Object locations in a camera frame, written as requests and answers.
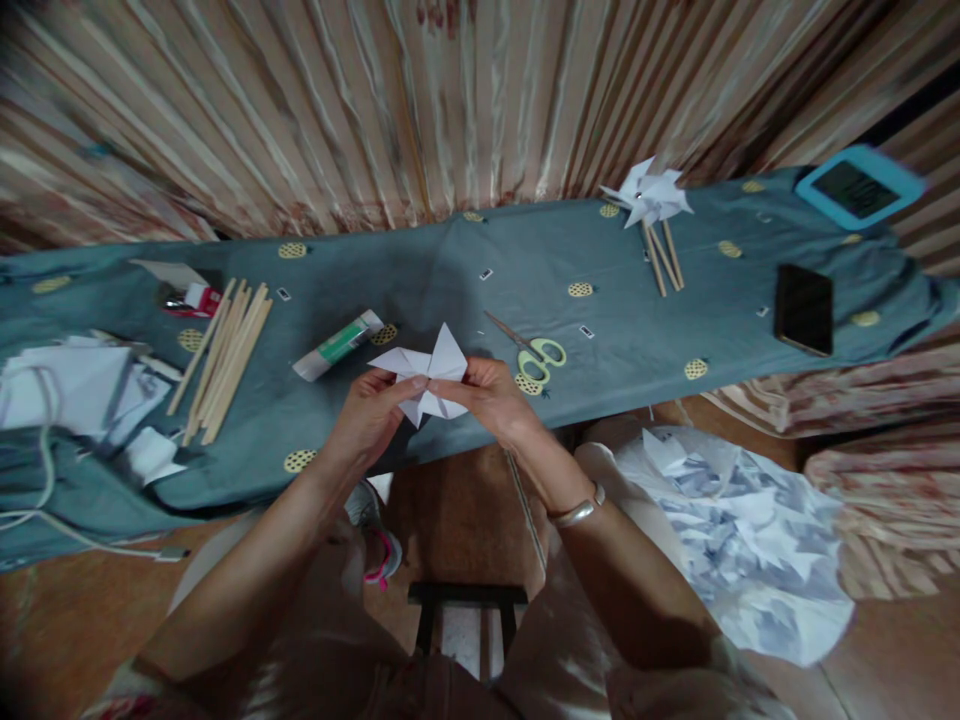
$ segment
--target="digital clock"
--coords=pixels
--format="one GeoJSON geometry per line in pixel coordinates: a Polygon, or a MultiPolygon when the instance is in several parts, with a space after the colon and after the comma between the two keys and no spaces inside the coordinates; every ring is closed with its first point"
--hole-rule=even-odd
{"type": "Polygon", "coordinates": [[[797,183],[794,192],[845,230],[863,230],[916,202],[924,183],[869,145],[852,145],[797,183]]]}

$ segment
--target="wooden stick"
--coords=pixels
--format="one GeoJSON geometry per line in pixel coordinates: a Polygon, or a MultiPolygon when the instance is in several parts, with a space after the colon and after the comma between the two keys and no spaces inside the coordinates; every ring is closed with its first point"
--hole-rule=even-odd
{"type": "Polygon", "coordinates": [[[673,246],[673,233],[670,232],[670,223],[663,221],[663,234],[667,236],[667,247],[670,249],[670,257],[673,259],[673,267],[677,271],[677,280],[680,281],[680,289],[683,290],[687,285],[683,282],[683,272],[680,270],[680,260],[677,258],[677,249],[673,246]]]}
{"type": "Polygon", "coordinates": [[[650,256],[650,264],[653,265],[653,274],[657,278],[657,287],[660,288],[660,297],[667,296],[667,290],[663,286],[663,277],[660,275],[660,265],[657,263],[657,251],[653,249],[653,239],[650,237],[650,226],[647,221],[643,221],[643,231],[647,236],[647,255],[650,256]]]}
{"type": "Polygon", "coordinates": [[[246,372],[247,364],[250,362],[250,356],[253,354],[253,349],[257,345],[257,340],[260,339],[260,332],[267,322],[267,315],[270,314],[271,307],[273,307],[273,300],[267,300],[257,308],[257,317],[254,320],[250,334],[245,339],[245,345],[241,353],[237,356],[238,361],[235,367],[231,368],[232,375],[230,377],[230,386],[227,389],[227,394],[221,401],[216,416],[213,418],[210,427],[203,436],[204,445],[212,443],[217,439],[217,435],[220,434],[220,428],[223,426],[223,421],[227,416],[227,412],[230,410],[230,405],[233,403],[233,396],[236,395],[237,388],[240,386],[240,380],[243,378],[244,372],[246,372]]]}
{"type": "Polygon", "coordinates": [[[213,336],[213,345],[210,347],[210,354],[207,355],[207,362],[204,363],[203,366],[203,374],[200,375],[200,384],[197,385],[197,389],[193,393],[193,402],[190,404],[187,429],[183,433],[183,441],[181,442],[182,447],[187,447],[190,444],[193,436],[197,434],[197,430],[200,428],[200,403],[203,402],[207,385],[210,382],[210,376],[216,365],[217,357],[220,355],[220,349],[223,347],[223,338],[226,335],[227,326],[230,324],[230,300],[223,300],[222,306],[226,320],[217,326],[217,332],[213,336]]]}
{"type": "MultiPolygon", "coordinates": [[[[233,291],[233,286],[236,281],[236,278],[230,279],[230,282],[227,283],[227,289],[223,291],[223,298],[230,297],[230,293],[233,291]]],[[[180,381],[180,384],[177,386],[177,391],[173,394],[173,400],[170,401],[170,406],[167,408],[167,415],[173,415],[177,411],[177,408],[180,407],[180,401],[183,400],[183,394],[187,391],[187,385],[190,384],[190,379],[193,377],[193,373],[196,371],[197,365],[200,364],[200,358],[203,357],[203,353],[207,349],[207,344],[210,342],[210,338],[213,337],[213,334],[216,332],[217,324],[223,317],[222,310],[223,304],[221,301],[221,304],[217,306],[217,311],[213,314],[213,320],[211,320],[210,324],[207,325],[207,331],[203,334],[203,339],[200,341],[200,347],[197,348],[197,351],[193,354],[193,358],[191,358],[186,372],[183,373],[183,380],[180,381]]]]}
{"type": "Polygon", "coordinates": [[[252,288],[247,288],[242,294],[237,296],[236,302],[227,318],[227,324],[224,326],[226,335],[223,338],[223,344],[220,347],[220,354],[213,368],[213,378],[210,383],[210,389],[200,403],[200,409],[197,412],[197,419],[200,427],[207,426],[207,417],[210,414],[210,408],[213,404],[213,398],[217,396],[219,388],[223,385],[223,369],[226,367],[227,359],[230,357],[230,349],[237,341],[237,333],[243,325],[246,317],[247,306],[250,303],[250,294],[252,288]]]}
{"type": "Polygon", "coordinates": [[[660,253],[660,259],[663,260],[663,266],[667,270],[667,275],[670,276],[670,282],[673,283],[673,289],[676,292],[680,292],[680,283],[677,282],[677,276],[673,272],[673,266],[670,264],[670,258],[667,257],[666,251],[663,249],[663,244],[660,242],[660,236],[657,235],[657,229],[653,225],[648,225],[647,229],[650,232],[650,238],[653,240],[654,246],[657,248],[657,252],[660,253]]]}
{"type": "Polygon", "coordinates": [[[205,428],[208,428],[207,434],[204,435],[204,444],[208,444],[206,440],[210,436],[209,428],[213,426],[214,421],[220,414],[220,410],[224,404],[225,396],[227,393],[229,393],[231,378],[236,368],[240,364],[240,357],[243,349],[246,346],[246,342],[250,336],[250,333],[252,332],[253,325],[256,323],[258,314],[260,312],[260,307],[263,305],[266,296],[267,286],[261,285],[257,290],[257,294],[254,296],[253,301],[250,303],[250,309],[247,310],[247,314],[243,318],[243,326],[239,329],[234,341],[230,345],[229,354],[224,358],[225,364],[223,366],[223,370],[221,371],[221,379],[217,383],[217,387],[214,389],[214,395],[210,398],[209,409],[204,413],[201,420],[201,425],[205,428]]]}

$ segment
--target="clock display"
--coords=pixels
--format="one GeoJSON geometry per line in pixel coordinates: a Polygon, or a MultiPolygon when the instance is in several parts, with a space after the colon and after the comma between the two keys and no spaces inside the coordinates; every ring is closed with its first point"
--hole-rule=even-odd
{"type": "Polygon", "coordinates": [[[813,187],[861,220],[900,199],[886,185],[846,161],[817,178],[813,187]]]}

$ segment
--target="bracelet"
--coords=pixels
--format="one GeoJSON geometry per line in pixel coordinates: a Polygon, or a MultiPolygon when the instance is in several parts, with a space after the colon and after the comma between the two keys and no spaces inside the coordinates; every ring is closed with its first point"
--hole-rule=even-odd
{"type": "Polygon", "coordinates": [[[603,485],[594,483],[593,486],[597,489],[597,494],[593,500],[584,500],[573,510],[565,512],[563,515],[558,515],[557,517],[548,518],[554,527],[564,528],[576,525],[584,518],[592,515],[594,510],[603,505],[603,501],[607,499],[607,494],[603,491],[603,485]]]}

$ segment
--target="yellow-handled scissors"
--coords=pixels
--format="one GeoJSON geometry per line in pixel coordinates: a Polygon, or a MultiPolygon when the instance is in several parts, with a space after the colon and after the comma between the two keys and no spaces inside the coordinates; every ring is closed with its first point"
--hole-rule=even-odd
{"type": "Polygon", "coordinates": [[[517,355],[517,367],[520,368],[520,374],[530,382],[537,385],[546,385],[550,381],[550,371],[547,370],[547,365],[560,367],[567,362],[567,353],[564,352],[559,343],[548,338],[534,338],[533,340],[522,338],[486,310],[483,312],[520,348],[520,354],[517,355]],[[533,365],[543,377],[534,377],[528,373],[525,369],[528,365],[533,365]]]}

